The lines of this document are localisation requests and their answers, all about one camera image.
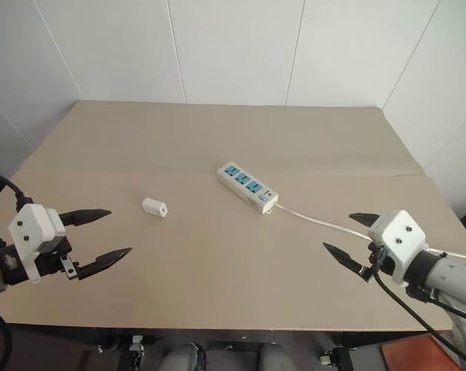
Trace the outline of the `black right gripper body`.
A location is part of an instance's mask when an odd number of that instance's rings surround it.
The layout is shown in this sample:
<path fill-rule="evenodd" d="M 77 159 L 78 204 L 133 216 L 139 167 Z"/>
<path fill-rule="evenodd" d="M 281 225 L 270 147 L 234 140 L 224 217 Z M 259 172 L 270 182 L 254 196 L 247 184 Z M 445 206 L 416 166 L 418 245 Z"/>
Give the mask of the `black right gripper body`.
<path fill-rule="evenodd" d="M 372 277 L 374 271 L 382 271 L 384 274 L 392 276 L 395 270 L 395 262 L 389 256 L 387 249 L 373 242 L 368 245 L 368 249 L 371 252 L 369 255 L 371 266 L 367 268 L 366 276 Z"/>

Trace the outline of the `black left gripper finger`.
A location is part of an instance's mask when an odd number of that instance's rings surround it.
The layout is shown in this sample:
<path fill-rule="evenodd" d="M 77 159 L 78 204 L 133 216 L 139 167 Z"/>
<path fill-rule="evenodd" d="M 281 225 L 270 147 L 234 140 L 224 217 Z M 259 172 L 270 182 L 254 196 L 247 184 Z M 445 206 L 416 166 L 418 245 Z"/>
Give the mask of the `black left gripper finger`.
<path fill-rule="evenodd" d="M 60 214 L 60 220 L 64 226 L 81 226 L 92 223 L 111 214 L 106 209 L 78 209 Z"/>
<path fill-rule="evenodd" d="M 77 278 L 79 280 L 83 280 L 98 274 L 101 271 L 105 271 L 106 269 L 116 264 L 119 260 L 123 259 L 131 251 L 131 247 L 114 250 L 96 257 L 95 261 L 90 264 L 84 265 L 82 267 L 77 266 Z"/>

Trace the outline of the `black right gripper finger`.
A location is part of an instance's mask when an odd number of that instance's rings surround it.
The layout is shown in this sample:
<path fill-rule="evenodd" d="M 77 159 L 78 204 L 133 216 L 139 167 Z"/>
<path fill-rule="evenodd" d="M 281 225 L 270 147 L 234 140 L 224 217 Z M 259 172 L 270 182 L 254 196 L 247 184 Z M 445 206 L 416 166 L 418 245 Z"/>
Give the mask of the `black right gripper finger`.
<path fill-rule="evenodd" d="M 329 243 L 323 243 L 325 249 L 344 267 L 357 274 L 365 282 L 372 279 L 372 270 L 353 260 L 348 253 Z"/>
<path fill-rule="evenodd" d="M 371 227 L 379 218 L 379 214 L 375 213 L 350 213 L 349 218 L 356 222 Z"/>

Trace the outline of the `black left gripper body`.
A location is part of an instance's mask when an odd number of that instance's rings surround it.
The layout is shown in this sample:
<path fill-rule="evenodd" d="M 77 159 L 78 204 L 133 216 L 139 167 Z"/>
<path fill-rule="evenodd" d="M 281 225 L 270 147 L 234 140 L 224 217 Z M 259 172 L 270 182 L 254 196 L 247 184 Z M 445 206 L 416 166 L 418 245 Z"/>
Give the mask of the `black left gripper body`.
<path fill-rule="evenodd" d="M 52 251 L 40 254 L 35 260 L 39 275 L 64 272 L 69 280 L 78 278 L 77 264 L 70 257 L 71 251 L 70 242 L 63 237 Z"/>

